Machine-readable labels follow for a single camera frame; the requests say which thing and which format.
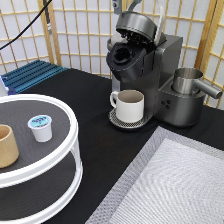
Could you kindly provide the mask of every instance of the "gray mat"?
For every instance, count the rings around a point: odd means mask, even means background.
[[[224,161],[165,139],[111,224],[211,224],[224,221]]]
[[[165,138],[176,141],[190,148],[197,149],[201,152],[207,153],[208,155],[224,159],[224,153],[220,150],[158,127],[136,158],[127,167],[114,187],[106,195],[96,211],[87,220],[87,224],[109,223],[110,218],[124,199],[125,195],[128,193],[131,186],[137,180],[140,173],[143,171]]]
[[[27,126],[29,119],[36,115],[49,115],[52,118],[53,137],[48,142],[38,143]],[[70,130],[69,118],[61,108],[36,100],[0,104],[0,124],[12,127],[20,152],[18,160],[0,169],[0,174],[23,168],[46,157],[61,145]]]
[[[74,157],[69,153],[42,175],[12,187],[1,188],[0,222],[24,218],[52,205],[68,190],[75,170]]]

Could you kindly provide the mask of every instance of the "round tray stand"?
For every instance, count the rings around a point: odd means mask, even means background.
[[[60,212],[69,203],[69,201],[73,198],[80,185],[83,174],[83,167],[79,151],[78,123],[74,112],[69,106],[67,106],[60,100],[48,96],[31,94],[21,94],[10,97],[6,96],[0,98],[0,104],[16,100],[40,100],[55,104],[67,113],[70,120],[71,127],[67,138],[53,153],[42,159],[40,162],[38,161],[34,164],[31,164],[16,171],[12,171],[10,173],[0,174],[0,188],[13,186],[24,181],[28,181],[46,172],[47,170],[55,166],[58,162],[60,162],[71,151],[76,164],[75,176],[70,187],[55,203],[53,203],[46,209],[25,218],[10,221],[0,221],[0,224],[43,223],[44,221],[50,219],[58,212]]]

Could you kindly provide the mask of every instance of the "metal pitcher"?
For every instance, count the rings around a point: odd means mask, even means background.
[[[214,99],[219,99],[222,91],[204,83],[202,77],[203,73],[196,68],[179,68],[174,73],[173,90],[185,95],[194,95],[201,90]]]

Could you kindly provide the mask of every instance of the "coffee cup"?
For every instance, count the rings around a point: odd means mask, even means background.
[[[19,150],[12,128],[0,124],[0,168],[14,163],[19,156]]]
[[[114,91],[110,103],[116,109],[116,116],[125,123],[140,121],[144,115],[144,95],[136,90]]]
[[[47,142],[52,138],[52,119],[47,115],[38,115],[28,121],[28,127],[38,142]]]

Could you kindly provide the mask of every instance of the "mug handle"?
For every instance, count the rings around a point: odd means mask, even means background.
[[[119,94],[119,92],[117,92],[117,91],[114,91],[110,94],[110,103],[111,103],[112,107],[114,107],[114,108],[116,108],[116,104],[114,103],[113,95],[118,95],[118,94]]]

